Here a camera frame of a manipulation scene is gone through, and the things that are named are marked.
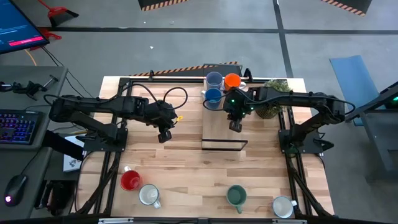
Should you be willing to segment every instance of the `yellow and black striped tape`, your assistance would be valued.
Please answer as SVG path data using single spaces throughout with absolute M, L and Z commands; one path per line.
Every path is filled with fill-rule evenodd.
M 327 3 L 331 4 L 332 6 L 339 7 L 340 9 L 344 9 L 346 11 L 352 12 L 356 15 L 365 16 L 365 13 L 362 12 L 361 10 L 355 9 L 351 6 L 347 6 L 346 4 L 340 3 L 339 1 L 334 1 L 334 0 L 322 0 L 322 1 L 327 2 Z
M 221 63 L 220 65 L 237 65 L 237 64 L 238 64 L 238 62 L 226 62 L 226 63 Z M 154 73 L 155 73 L 155 75 L 166 75 L 168 73 L 186 72 L 186 71 L 192 71 L 192 70 L 198 70 L 198 69 L 204 69 L 204 68 L 212 68 L 212 67 L 217 67 L 217 65 L 199 65 L 199 66 L 192 66 L 192 67 L 187 67 L 187 68 L 176 68 L 176 69 L 170 69 L 170 70 L 157 71 Z M 149 76 L 149 72 L 139 73 L 139 74 L 130 75 L 130 76 Z
M 169 1 L 166 1 L 166 2 L 152 4 L 150 6 L 145 6 L 145 7 L 141 8 L 141 10 L 142 11 L 150 11 L 150 10 L 153 10 L 153 9 L 158 9 L 158 8 L 162 8 L 162 7 L 165 7 L 165 6 L 171 6 L 171 5 L 174 5 L 174 4 L 178 4 L 178 3 L 181 3 L 181 2 L 187 2 L 187 1 L 189 1 L 189 0 L 169 0 Z

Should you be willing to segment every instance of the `green plant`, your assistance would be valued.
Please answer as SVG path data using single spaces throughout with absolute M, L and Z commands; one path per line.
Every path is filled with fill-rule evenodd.
M 270 80 L 264 83 L 265 87 L 274 88 L 275 90 L 282 91 L 282 92 L 289 92 L 291 89 L 287 84 L 286 80 Z M 273 118 L 276 116 L 279 111 L 282 109 L 282 106 L 276 105 L 270 108 L 258 108 L 256 109 L 256 113 L 261 118 Z

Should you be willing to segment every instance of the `keyboard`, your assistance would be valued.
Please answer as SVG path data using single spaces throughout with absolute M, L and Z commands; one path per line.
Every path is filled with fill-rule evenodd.
M 32 144 L 42 116 L 38 111 L 0 110 L 0 144 Z

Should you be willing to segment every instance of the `wooden table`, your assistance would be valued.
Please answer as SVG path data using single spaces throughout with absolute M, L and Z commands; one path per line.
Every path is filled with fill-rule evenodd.
M 101 98 L 110 98 L 117 92 L 120 77 L 104 77 Z M 304 80 L 288 79 L 289 87 L 305 92 Z M 158 130 L 137 121 L 128 121 L 127 148 L 122 153 L 114 201 L 113 217 L 211 217 L 211 218 L 273 218 L 272 200 L 280 195 L 290 197 L 285 158 L 279 149 L 277 132 L 279 120 L 260 119 L 255 113 L 243 119 L 242 135 L 249 140 L 241 152 L 202 151 L 202 111 L 199 83 L 145 83 L 155 97 L 174 87 L 188 91 L 188 103 L 177 110 L 183 116 L 171 129 L 172 140 L 158 143 Z M 132 95 L 150 98 L 145 89 L 135 86 Z M 180 90 L 169 94 L 166 101 L 174 106 L 184 100 Z M 302 123 L 311 117 L 309 108 L 293 108 L 295 122 Z M 103 123 L 111 122 L 110 114 L 95 114 Z M 103 152 L 94 152 L 85 161 L 78 188 L 78 208 L 88 200 L 98 185 Z M 324 208 L 333 213 L 325 171 L 319 158 L 303 154 L 303 164 L 308 188 Z M 160 189 L 162 208 L 145 206 L 138 199 L 138 191 L 127 192 L 120 188 L 124 166 L 138 171 L 145 184 Z M 248 199 L 243 213 L 226 201 L 226 191 L 233 184 L 242 185 Z M 103 210 L 108 188 L 104 191 Z M 298 190 L 299 200 L 302 192 Z

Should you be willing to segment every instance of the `orange cup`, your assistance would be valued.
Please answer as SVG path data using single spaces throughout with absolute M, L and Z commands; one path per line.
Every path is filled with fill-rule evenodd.
M 246 83 L 242 82 L 241 77 L 235 73 L 230 73 L 224 79 L 225 90 L 230 90 L 232 87 L 243 89 Z

